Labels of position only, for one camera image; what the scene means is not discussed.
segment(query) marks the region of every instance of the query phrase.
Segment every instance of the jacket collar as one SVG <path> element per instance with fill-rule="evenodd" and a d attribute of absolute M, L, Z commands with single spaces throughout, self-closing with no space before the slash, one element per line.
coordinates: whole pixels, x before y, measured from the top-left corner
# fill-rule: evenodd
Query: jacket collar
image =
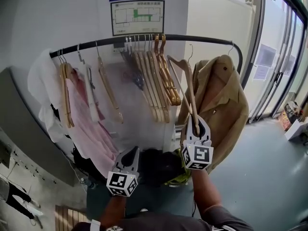
<path fill-rule="evenodd" d="M 197 64 L 199 69 L 201 67 L 200 64 L 203 64 L 203 61 L 200 61 Z M 229 77 L 228 82 L 220 93 L 205 107 L 205 109 L 200 110 L 204 94 L 206 93 L 206 87 L 209 78 L 211 77 L 212 69 L 217 67 L 218 64 L 223 65 L 223 67 L 228 69 L 226 71 L 226 75 Z M 216 57 L 202 67 L 198 74 L 198 83 L 199 87 L 195 99 L 199 113 L 213 109 L 220 104 L 226 104 L 229 99 L 235 101 L 236 103 L 239 101 L 239 75 L 233 67 L 232 59 L 227 55 Z"/>

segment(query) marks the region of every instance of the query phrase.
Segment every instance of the black shirt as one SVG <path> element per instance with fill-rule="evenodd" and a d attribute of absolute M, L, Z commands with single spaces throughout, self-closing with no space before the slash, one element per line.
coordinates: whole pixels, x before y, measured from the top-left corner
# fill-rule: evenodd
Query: black shirt
<path fill-rule="evenodd" d="M 89 231 L 90 223 L 78 223 L 72 231 Z M 234 217 L 222 206 L 208 209 L 201 219 L 175 216 L 169 213 L 140 212 L 134 218 L 123 219 L 117 228 L 107 230 L 123 231 L 252 231 L 244 221 Z"/>

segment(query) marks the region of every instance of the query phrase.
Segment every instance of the clothing rack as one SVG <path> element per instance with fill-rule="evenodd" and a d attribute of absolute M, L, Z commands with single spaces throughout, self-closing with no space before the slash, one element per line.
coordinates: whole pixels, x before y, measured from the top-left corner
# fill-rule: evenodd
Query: clothing rack
<path fill-rule="evenodd" d="M 102 45 L 110 45 L 110 44 L 117 44 L 117 43 L 126 43 L 127 39 L 131 37 L 131 42 L 138 42 L 138 41 L 148 41 L 150 40 L 150 34 L 140 34 L 140 35 L 128 35 L 128 36 L 121 36 L 121 37 L 114 37 L 114 38 L 105 38 L 98 41 L 91 41 L 87 43 L 79 44 L 79 50 L 94 48 L 96 46 Z M 152 34 L 152 40 L 155 39 L 155 34 Z M 199 36 L 188 36 L 188 35 L 176 35 L 176 34 L 166 34 L 167 41 L 194 41 L 194 42 L 204 42 L 204 43 L 213 43 L 213 44 L 223 44 L 223 45 L 231 45 L 233 46 L 239 55 L 239 64 L 237 67 L 237 72 L 240 73 L 243 64 L 243 55 L 240 48 L 233 43 L 232 41 L 217 39 L 217 38 L 207 38 L 207 37 L 199 37 Z M 60 49 L 58 51 L 50 53 L 50 57 L 54 58 L 58 55 L 68 54 L 77 51 L 78 45 L 70 46 L 64 49 Z"/>

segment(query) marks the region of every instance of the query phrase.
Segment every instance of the gray floor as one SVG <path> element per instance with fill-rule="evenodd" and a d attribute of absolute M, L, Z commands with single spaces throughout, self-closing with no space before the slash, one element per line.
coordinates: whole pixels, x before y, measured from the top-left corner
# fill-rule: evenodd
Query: gray floor
<path fill-rule="evenodd" d="M 277 121 L 265 120 L 245 127 L 232 153 L 210 176 L 221 192 L 224 206 L 256 231 L 286 231 L 308 216 L 307 158 L 303 146 L 285 139 Z M 1 174 L 8 172 L 0 167 Z M 44 230 L 55 230 L 55 204 L 85 207 L 80 186 L 44 185 L 21 168 L 15 168 L 10 179 L 27 191 L 31 186 L 30 196 L 41 203 L 45 213 L 41 218 Z M 191 185 L 181 189 L 140 186 L 128 200 L 128 213 L 144 206 L 189 216 L 192 196 Z M 88 215 L 99 216 L 108 198 L 103 187 L 89 190 Z M 9 206 L 0 204 L 0 211 L 11 231 L 39 230 Z"/>

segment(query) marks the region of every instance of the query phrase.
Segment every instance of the floor plan sign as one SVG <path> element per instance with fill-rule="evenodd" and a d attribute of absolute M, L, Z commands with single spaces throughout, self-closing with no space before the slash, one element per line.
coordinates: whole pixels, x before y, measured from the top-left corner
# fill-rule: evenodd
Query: floor plan sign
<path fill-rule="evenodd" d="M 163 0 L 111 3 L 113 35 L 164 32 Z"/>

